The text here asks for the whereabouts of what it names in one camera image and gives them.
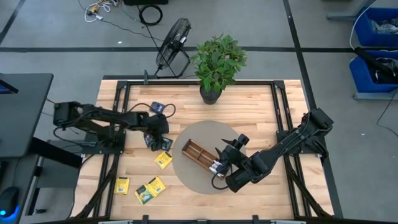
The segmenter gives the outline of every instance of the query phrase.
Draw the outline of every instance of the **blue storage bin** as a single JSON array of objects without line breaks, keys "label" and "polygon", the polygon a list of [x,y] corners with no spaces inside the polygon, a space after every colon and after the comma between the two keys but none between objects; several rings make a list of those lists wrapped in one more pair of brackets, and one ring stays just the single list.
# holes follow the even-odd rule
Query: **blue storage bin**
[{"label": "blue storage bin", "polygon": [[[366,52],[375,58],[385,57],[398,60],[398,52],[386,52],[380,50],[367,50]],[[349,68],[351,69],[356,89],[359,93],[389,93],[395,88],[398,88],[398,84],[374,83],[368,66],[361,57],[356,57],[351,61]]]},{"label": "blue storage bin", "polygon": [[398,47],[398,34],[378,34],[371,20],[384,21],[398,18],[398,9],[370,8],[357,21],[355,31],[363,46]]}]

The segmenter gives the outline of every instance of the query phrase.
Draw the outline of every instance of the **wooden table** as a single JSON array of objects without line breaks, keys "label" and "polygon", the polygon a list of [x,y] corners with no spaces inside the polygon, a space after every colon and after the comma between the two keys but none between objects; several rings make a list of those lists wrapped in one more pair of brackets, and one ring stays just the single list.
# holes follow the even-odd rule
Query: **wooden table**
[{"label": "wooden table", "polygon": [[[117,82],[117,80],[101,82],[97,106],[112,109]],[[292,121],[296,126],[300,124],[303,113],[308,112],[303,89],[300,80],[285,80],[285,86]],[[269,87],[227,86],[215,105],[204,104],[198,85],[131,87],[128,108],[136,103],[151,104],[153,101],[163,104],[173,103],[177,107],[176,114],[168,119],[170,133],[166,136],[170,139],[175,140],[190,124],[215,120],[229,124],[238,134],[243,133],[250,138],[246,146],[247,156],[261,149],[269,149],[277,143],[275,136],[277,121]],[[134,109],[138,110],[148,111],[145,106]],[[168,115],[171,112],[170,107],[164,113]],[[282,117],[287,129],[284,114]],[[154,162],[159,153],[160,151],[152,152],[146,148],[141,132],[127,132],[126,147],[119,161],[118,176],[130,178],[129,193],[114,195],[111,219],[141,219],[143,215],[149,215],[151,220],[242,220],[252,219],[253,215],[259,215],[260,219],[293,218],[282,158],[278,160],[272,173],[258,184],[249,183],[238,193],[226,191],[217,195],[202,195],[181,183],[175,175],[172,163],[165,169],[160,169]],[[102,157],[95,155],[82,167],[72,216],[83,208],[96,190]],[[333,209],[320,159],[315,154],[302,154],[300,158],[308,190],[323,209],[332,214]],[[167,189],[149,203],[141,205],[134,191],[157,175]],[[303,203],[297,188],[296,194],[300,214],[303,215]]]}]

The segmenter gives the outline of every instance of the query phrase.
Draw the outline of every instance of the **wooden divider tray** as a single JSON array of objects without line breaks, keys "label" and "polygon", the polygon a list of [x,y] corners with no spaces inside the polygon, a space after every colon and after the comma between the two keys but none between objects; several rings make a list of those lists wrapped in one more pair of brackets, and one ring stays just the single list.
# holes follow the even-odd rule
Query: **wooden divider tray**
[{"label": "wooden divider tray", "polygon": [[182,148],[182,154],[186,155],[188,158],[199,164],[199,166],[203,167],[205,170],[213,174],[209,167],[211,167],[214,161],[218,158],[210,152],[206,151],[198,144],[194,143],[191,139],[189,139],[187,143],[185,143],[184,147]]}]

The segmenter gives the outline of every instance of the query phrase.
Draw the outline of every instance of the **concrete floor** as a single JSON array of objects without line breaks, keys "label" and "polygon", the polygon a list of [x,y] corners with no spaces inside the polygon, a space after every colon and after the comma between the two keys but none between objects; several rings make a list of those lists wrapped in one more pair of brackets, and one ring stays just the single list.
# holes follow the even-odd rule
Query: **concrete floor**
[{"label": "concrete floor", "polygon": [[[84,6],[93,2],[81,0]],[[325,16],[328,12],[353,9],[360,1],[289,0],[289,3],[301,47],[349,47],[352,23],[328,21]],[[16,0],[0,1],[0,30],[17,5]],[[398,1],[379,0],[376,6],[398,7]],[[135,7],[124,8],[137,16]],[[282,0],[170,0],[161,8],[164,18],[150,28],[153,35],[164,38],[178,18],[186,17],[192,23],[186,47],[220,33],[230,34],[241,46],[294,47]],[[121,27],[147,34],[120,8],[101,15]],[[141,35],[98,21],[86,23],[77,0],[24,2],[0,44],[0,72],[53,73],[50,99],[95,103],[104,75],[140,75],[144,69],[149,73],[156,69],[156,52],[1,52],[8,47],[154,47],[150,39]],[[348,65],[354,54],[304,53],[303,56],[317,106],[335,121],[326,144],[344,217],[398,220],[398,139],[376,126],[387,102],[352,99],[356,89]],[[250,51],[248,57],[248,67],[236,78],[302,79],[294,52]],[[183,58],[177,57],[173,68],[178,70],[182,64]],[[162,73],[170,75],[170,70]],[[189,67],[184,75],[192,74],[193,68]],[[381,121],[395,131],[398,131],[397,110],[398,104],[393,102]],[[45,105],[44,111],[52,113],[51,105]],[[54,139],[52,130],[52,118],[42,115],[35,135],[43,140]],[[77,136],[71,131],[62,136],[83,138],[82,134]],[[37,205],[49,212],[24,217],[22,223],[64,219],[72,198],[72,189],[46,189],[40,193]]]}]

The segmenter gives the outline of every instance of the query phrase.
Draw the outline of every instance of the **electric fan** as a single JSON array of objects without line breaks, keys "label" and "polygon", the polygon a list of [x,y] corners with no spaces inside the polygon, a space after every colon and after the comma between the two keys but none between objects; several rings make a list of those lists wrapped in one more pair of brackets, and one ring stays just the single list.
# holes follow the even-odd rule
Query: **electric fan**
[{"label": "electric fan", "polygon": [[[190,64],[191,60],[189,59],[188,54],[182,49],[184,43],[187,41],[187,36],[189,30],[191,29],[191,23],[188,19],[181,18],[179,19],[173,27],[170,29],[169,33],[167,34],[166,38],[163,41],[162,46],[159,48],[159,53],[156,57],[156,64],[157,70],[155,72],[155,77],[160,78],[178,78],[181,77],[184,71],[187,69],[188,65]],[[166,77],[158,77],[157,73],[170,66],[173,62],[175,56],[182,52],[187,58],[187,64],[184,66],[183,70],[180,72],[179,75],[174,76],[166,76]]]}]

